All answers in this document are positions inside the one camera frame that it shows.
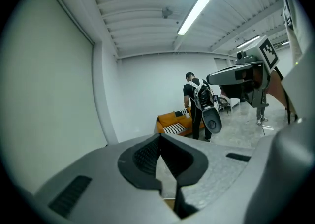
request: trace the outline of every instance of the black panel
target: black panel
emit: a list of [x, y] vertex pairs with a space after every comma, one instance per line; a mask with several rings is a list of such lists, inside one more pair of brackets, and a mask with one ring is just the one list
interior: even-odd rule
[[86, 176], [77, 176], [48, 207], [61, 216], [67, 217], [91, 180]]
[[243, 162], [249, 162], [251, 160], [250, 156], [245, 156], [245, 155], [241, 155], [241, 154], [237, 154], [237, 153], [229, 153], [226, 155], [226, 157], [228, 157], [230, 159], [235, 159], [238, 161], [243, 161]]

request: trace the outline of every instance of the vent grille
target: vent grille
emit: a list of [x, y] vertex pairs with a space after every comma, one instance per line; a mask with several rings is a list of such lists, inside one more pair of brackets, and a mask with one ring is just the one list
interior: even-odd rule
[[63, 217], [67, 217], [91, 182], [91, 178], [77, 176], [48, 207]]

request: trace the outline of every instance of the dark hair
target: dark hair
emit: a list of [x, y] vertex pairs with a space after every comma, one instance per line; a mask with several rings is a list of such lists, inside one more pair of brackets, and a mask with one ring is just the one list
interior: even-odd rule
[[195, 75], [192, 72], [188, 72], [186, 73], [186, 79], [190, 78], [190, 77], [195, 77]]

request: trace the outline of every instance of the black slot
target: black slot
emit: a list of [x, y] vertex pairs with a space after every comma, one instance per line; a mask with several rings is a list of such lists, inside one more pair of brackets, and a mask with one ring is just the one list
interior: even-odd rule
[[237, 154], [237, 153], [228, 153], [226, 155], [227, 158], [230, 159], [235, 159], [238, 161], [243, 161], [243, 162], [249, 162], [251, 157], [250, 156], [246, 156], [246, 155], [241, 155], [241, 154]]
[[60, 214], [67, 217], [83, 192], [91, 182], [91, 178], [86, 176], [77, 176], [72, 182], [48, 205], [48, 207]]
[[207, 170], [208, 159], [201, 151], [166, 134], [155, 134], [125, 150], [118, 159], [118, 169], [135, 187], [161, 192], [161, 181], [155, 178], [160, 155], [177, 181], [174, 212], [186, 218], [198, 210], [185, 203], [181, 187], [197, 183]]

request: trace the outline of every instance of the light fixture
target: light fixture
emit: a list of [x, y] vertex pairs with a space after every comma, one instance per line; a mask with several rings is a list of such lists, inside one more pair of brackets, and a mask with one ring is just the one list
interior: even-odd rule
[[243, 44], [238, 45], [236, 48], [241, 48], [241, 47], [243, 47], [243, 46], [245, 46], [245, 45], [248, 45], [249, 43], [252, 43], [253, 41], [255, 41], [256, 39], [259, 39], [259, 38], [260, 38], [259, 35], [256, 36], [256, 37], [253, 37], [253, 38], [251, 38], [250, 40], [244, 42]]
[[185, 35], [190, 26], [193, 24], [193, 22], [196, 20], [196, 18], [199, 16], [199, 14], [202, 12], [202, 10], [206, 7], [207, 3], [210, 0], [198, 0], [194, 7], [189, 12], [188, 16], [185, 18], [182, 25], [179, 27], [178, 35]]

